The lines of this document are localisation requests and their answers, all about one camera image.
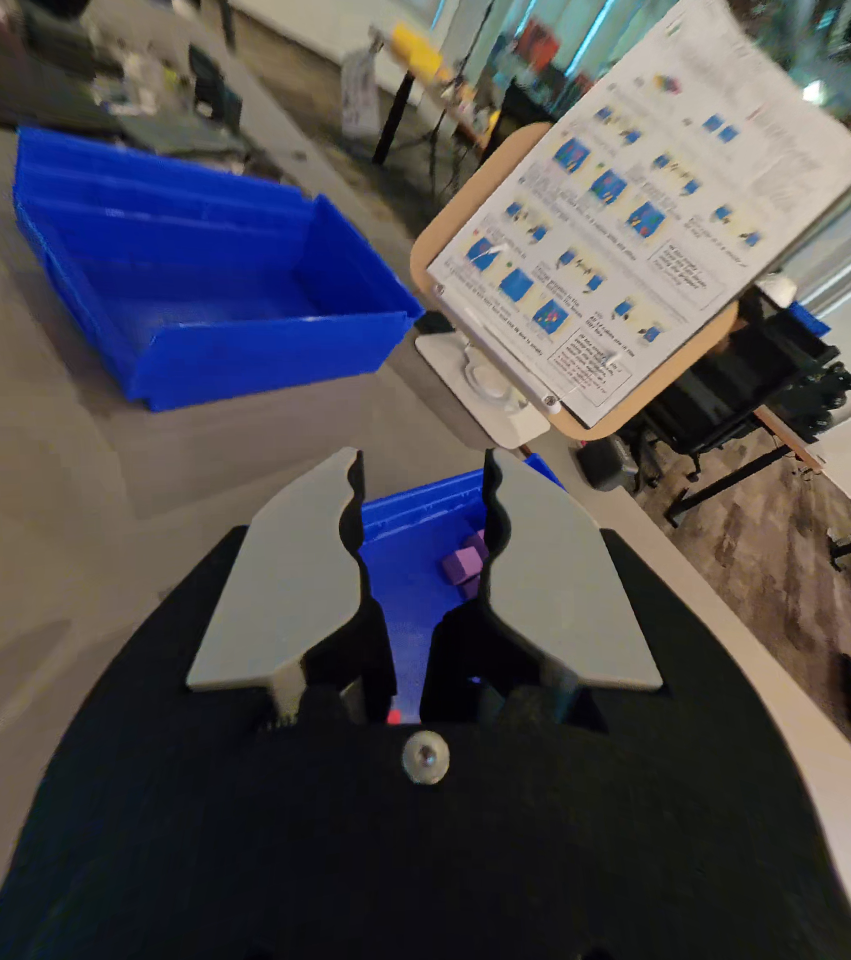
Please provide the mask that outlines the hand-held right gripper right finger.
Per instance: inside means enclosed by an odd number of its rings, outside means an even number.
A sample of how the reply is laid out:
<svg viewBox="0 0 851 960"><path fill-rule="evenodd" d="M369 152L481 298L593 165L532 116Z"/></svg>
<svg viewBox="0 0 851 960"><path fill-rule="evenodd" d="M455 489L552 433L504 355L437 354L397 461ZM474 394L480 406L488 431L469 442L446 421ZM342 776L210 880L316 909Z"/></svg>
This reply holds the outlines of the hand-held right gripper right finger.
<svg viewBox="0 0 851 960"><path fill-rule="evenodd" d="M498 447L485 455L483 501L481 591L493 622L556 679L660 690L660 670L588 511Z"/></svg>

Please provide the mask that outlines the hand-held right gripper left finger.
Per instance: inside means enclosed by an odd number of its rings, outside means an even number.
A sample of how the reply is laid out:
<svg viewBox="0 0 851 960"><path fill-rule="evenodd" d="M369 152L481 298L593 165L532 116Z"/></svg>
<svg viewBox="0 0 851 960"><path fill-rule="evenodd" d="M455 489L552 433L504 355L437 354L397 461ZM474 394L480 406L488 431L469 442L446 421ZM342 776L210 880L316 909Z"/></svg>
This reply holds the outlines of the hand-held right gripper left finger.
<svg viewBox="0 0 851 960"><path fill-rule="evenodd" d="M254 515L187 674L191 691L306 691L306 654L360 609L360 567L340 534L359 466L360 450L341 448Z"/></svg>

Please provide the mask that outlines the blue plastic bin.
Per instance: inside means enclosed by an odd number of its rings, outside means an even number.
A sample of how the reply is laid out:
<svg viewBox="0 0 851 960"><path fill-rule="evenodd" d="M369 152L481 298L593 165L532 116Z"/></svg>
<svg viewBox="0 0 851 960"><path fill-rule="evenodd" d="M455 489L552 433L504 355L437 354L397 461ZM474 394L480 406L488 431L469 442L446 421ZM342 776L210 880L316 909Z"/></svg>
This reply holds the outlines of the blue plastic bin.
<svg viewBox="0 0 851 960"><path fill-rule="evenodd" d="M531 690L535 712L554 712L542 666L494 622L483 600L483 569L469 601L442 572L442 559L485 528L483 475L480 468L362 507L360 555L395 671L386 714L400 710L402 724L494 717L515 690Z"/></svg>
<svg viewBox="0 0 851 960"><path fill-rule="evenodd" d="M325 196L21 127L19 230L129 402L377 372L425 309Z"/></svg>

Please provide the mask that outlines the small black box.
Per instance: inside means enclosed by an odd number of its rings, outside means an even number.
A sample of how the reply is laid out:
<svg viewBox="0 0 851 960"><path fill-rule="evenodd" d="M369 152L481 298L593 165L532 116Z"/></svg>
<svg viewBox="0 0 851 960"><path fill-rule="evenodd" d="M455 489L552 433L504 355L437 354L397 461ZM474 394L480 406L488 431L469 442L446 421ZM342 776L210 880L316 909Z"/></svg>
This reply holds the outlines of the small black box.
<svg viewBox="0 0 851 960"><path fill-rule="evenodd" d="M635 491L639 467L629 445L618 434L582 441L574 459L585 482L594 490Z"/></svg>

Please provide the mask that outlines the white document stand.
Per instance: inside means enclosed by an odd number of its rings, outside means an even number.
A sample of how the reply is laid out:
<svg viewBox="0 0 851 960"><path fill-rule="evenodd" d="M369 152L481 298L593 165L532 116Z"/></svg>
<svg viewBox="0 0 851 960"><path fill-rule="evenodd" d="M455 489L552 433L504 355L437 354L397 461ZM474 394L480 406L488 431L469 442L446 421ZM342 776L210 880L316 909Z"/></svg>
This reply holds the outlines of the white document stand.
<svg viewBox="0 0 851 960"><path fill-rule="evenodd" d="M421 334L415 348L494 446L517 450L550 432L548 419L462 333Z"/></svg>

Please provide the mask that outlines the black office chair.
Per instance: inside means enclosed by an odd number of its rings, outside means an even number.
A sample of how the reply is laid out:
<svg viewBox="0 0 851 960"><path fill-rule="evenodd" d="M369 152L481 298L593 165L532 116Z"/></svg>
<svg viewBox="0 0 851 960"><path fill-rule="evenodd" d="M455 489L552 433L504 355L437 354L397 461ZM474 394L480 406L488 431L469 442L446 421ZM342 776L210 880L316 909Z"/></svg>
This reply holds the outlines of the black office chair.
<svg viewBox="0 0 851 960"><path fill-rule="evenodd" d="M659 445L691 462L694 484L706 454L757 431L772 438L772 448L722 478L680 491L663 514L671 527L788 457L820 471L812 447L848 402L851 370L818 328L801 305L776 308L759 290L746 294L728 337L619 429L637 468L635 493L662 481Z"/></svg>

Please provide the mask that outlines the printed instruction sheet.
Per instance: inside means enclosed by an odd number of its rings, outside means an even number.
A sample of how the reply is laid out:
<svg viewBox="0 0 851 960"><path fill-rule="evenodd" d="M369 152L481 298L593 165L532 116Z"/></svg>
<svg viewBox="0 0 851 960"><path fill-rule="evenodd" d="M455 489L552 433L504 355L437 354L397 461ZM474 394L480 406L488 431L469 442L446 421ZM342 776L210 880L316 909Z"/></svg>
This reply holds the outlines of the printed instruction sheet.
<svg viewBox="0 0 851 960"><path fill-rule="evenodd" d="M429 265L596 426L851 193L851 129L727 2L677 2Z"/></svg>

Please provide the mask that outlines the dark green pouch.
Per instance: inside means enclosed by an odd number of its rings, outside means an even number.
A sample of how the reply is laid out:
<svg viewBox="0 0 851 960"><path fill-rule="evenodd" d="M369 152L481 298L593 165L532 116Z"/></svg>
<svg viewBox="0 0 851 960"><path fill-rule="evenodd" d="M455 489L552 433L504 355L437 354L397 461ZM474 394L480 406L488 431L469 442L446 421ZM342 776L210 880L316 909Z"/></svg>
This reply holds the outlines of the dark green pouch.
<svg viewBox="0 0 851 960"><path fill-rule="evenodd" d="M120 136L131 148L172 159L247 159L252 148L240 135L195 113L119 115Z"/></svg>

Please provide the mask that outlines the laminated picture sheet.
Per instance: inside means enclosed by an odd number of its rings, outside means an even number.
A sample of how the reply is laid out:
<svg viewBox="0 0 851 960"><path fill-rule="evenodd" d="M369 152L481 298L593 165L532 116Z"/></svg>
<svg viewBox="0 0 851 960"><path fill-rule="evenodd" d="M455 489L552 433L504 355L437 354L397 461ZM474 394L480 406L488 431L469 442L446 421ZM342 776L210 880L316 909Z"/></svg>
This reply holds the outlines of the laminated picture sheet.
<svg viewBox="0 0 851 960"><path fill-rule="evenodd" d="M377 138L382 129L377 51L365 47L345 55L340 65L340 120L346 138Z"/></svg>

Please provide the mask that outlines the wooden table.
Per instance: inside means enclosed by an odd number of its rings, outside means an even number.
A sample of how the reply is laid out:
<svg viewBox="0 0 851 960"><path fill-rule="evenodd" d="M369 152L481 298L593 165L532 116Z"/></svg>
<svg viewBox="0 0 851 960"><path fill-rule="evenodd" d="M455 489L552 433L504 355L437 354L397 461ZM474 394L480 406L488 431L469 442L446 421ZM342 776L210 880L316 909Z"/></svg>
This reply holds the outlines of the wooden table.
<svg viewBox="0 0 851 960"><path fill-rule="evenodd" d="M389 34L390 31L386 32L377 26L369 28L370 47L375 49L376 54L382 52L387 54L403 71L402 79L395 91L372 152L371 163L377 167L384 167L393 153L423 145L429 151L429 170L434 172L440 135L447 124L452 128L452 138L455 142L463 144L467 149L483 157L492 148L493 135L502 111L493 103L483 101L479 88L465 78L466 60L461 61L457 66L450 66L443 61L441 71L428 80L427 77L413 73L405 64L395 59L388 47ZM437 117L432 121L427 132L418 139L397 144L396 136L415 88L420 91L421 101L437 110Z"/></svg>

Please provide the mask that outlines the red storage bins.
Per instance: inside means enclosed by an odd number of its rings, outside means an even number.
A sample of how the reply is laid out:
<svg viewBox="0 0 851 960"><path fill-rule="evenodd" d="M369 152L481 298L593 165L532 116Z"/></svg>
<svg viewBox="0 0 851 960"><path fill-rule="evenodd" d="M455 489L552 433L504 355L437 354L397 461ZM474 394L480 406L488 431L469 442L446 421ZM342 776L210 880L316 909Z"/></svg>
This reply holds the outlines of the red storage bins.
<svg viewBox="0 0 851 960"><path fill-rule="evenodd" d="M540 74L550 66L560 46L548 24L530 17L516 36L514 51L526 68Z"/></svg>

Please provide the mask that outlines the yellow storage bin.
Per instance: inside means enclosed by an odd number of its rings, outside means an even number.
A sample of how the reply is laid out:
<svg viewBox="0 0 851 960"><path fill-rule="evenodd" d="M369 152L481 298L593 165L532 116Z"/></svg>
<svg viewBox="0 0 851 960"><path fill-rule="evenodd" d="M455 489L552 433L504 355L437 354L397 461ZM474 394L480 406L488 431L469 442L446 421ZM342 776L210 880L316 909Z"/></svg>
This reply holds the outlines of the yellow storage bin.
<svg viewBox="0 0 851 960"><path fill-rule="evenodd" d="M423 34L399 22L387 37L394 58L415 74L433 79L444 67L442 53Z"/></svg>

